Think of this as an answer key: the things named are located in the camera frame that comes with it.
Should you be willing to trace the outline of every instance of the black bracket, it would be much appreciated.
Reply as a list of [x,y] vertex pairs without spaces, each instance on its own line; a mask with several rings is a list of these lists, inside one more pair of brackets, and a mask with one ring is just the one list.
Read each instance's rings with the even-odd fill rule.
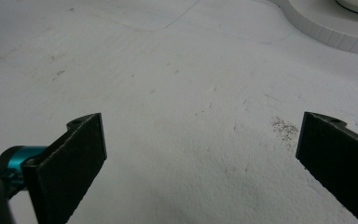
[[40,224],[63,224],[106,160],[101,114],[74,119],[49,147],[11,147],[0,156],[0,224],[13,224],[7,201],[27,188]]
[[358,218],[358,134],[346,123],[306,112],[296,157]]

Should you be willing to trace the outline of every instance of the dirt stain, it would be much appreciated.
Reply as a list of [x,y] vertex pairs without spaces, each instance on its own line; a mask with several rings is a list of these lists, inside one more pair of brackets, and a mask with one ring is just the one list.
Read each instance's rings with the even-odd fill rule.
[[290,122],[282,120],[280,117],[274,117],[271,120],[273,131],[278,138],[283,141],[290,152],[296,152],[298,140],[298,128]]

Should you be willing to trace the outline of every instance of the white floor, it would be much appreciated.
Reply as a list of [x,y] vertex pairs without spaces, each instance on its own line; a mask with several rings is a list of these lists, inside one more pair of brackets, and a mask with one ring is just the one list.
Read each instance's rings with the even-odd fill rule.
[[267,0],[0,0],[0,153],[103,114],[69,223],[358,223],[295,158],[304,111],[358,133],[358,55]]

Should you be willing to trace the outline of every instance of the curved ledge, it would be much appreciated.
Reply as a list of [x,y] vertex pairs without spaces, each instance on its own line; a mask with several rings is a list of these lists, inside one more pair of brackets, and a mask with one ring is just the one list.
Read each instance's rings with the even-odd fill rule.
[[358,54],[358,14],[335,0],[269,0],[305,35],[335,49]]

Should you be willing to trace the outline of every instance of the teal robot arm part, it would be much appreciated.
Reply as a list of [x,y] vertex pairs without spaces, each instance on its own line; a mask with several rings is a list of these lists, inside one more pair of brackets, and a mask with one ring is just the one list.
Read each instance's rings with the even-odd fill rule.
[[11,147],[0,156],[0,224],[15,223],[8,200],[30,193],[40,224],[66,223],[106,160],[101,114],[74,119],[48,147]]

